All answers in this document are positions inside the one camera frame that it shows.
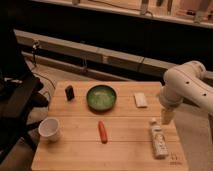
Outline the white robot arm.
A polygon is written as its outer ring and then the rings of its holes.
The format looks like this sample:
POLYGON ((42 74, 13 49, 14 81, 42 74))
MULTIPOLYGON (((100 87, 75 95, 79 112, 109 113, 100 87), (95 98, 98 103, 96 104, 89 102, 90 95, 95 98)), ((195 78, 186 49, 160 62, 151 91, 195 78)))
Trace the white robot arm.
POLYGON ((163 124, 171 122, 174 117, 173 110, 184 98, 213 117, 213 87, 202 81, 205 73, 206 68, 199 61, 174 66, 164 73, 165 85, 159 93, 159 101, 163 106, 161 115, 163 124))

